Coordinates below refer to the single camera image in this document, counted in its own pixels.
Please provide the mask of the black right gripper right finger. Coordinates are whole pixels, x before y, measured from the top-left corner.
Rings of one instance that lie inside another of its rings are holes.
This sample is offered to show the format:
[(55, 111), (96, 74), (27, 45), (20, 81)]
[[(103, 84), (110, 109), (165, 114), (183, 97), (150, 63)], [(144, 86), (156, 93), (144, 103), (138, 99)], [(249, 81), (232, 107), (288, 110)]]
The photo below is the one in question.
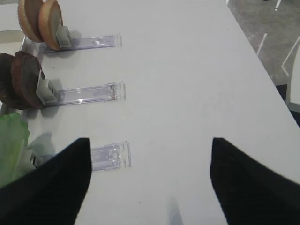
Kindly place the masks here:
[(210, 180), (230, 225), (298, 225), (300, 186), (224, 138), (214, 138)]

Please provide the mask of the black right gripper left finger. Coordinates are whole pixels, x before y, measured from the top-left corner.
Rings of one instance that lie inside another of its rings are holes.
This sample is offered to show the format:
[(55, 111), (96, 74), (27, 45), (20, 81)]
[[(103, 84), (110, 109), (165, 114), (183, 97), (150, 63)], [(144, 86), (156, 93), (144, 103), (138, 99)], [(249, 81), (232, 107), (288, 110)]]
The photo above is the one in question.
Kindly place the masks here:
[(90, 140), (79, 138), (0, 189), (2, 225), (73, 225), (92, 175)]

